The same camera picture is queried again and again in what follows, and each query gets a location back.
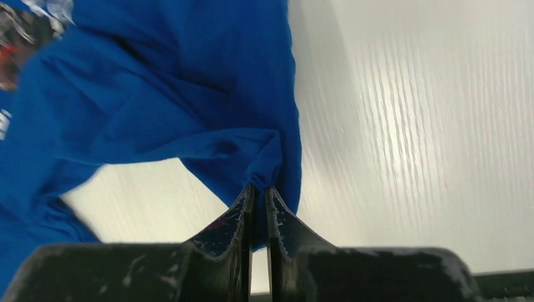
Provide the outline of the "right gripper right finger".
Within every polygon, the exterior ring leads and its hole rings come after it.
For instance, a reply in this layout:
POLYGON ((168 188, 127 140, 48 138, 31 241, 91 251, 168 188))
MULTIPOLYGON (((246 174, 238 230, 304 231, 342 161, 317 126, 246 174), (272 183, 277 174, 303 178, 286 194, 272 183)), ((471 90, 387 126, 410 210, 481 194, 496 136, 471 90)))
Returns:
POLYGON ((432 247, 337 247, 265 193, 273 301, 481 301, 467 265, 432 247))

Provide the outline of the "blue printed t-shirt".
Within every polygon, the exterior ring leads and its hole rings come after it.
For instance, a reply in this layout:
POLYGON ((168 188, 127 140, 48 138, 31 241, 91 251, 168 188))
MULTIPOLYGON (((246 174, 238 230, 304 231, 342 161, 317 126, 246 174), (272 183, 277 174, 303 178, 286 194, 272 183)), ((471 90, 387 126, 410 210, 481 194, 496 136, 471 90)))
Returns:
POLYGON ((287 1, 1 2, 1 291, 49 243, 96 242, 61 196, 178 158, 225 204, 302 184, 287 1))

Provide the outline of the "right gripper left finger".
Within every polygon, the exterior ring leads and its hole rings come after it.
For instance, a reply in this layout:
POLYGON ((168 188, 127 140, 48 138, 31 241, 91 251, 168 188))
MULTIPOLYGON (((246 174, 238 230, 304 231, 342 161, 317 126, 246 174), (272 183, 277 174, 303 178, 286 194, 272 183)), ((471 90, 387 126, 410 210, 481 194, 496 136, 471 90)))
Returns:
POLYGON ((247 301, 256 190, 182 243, 40 247, 4 301, 247 301))

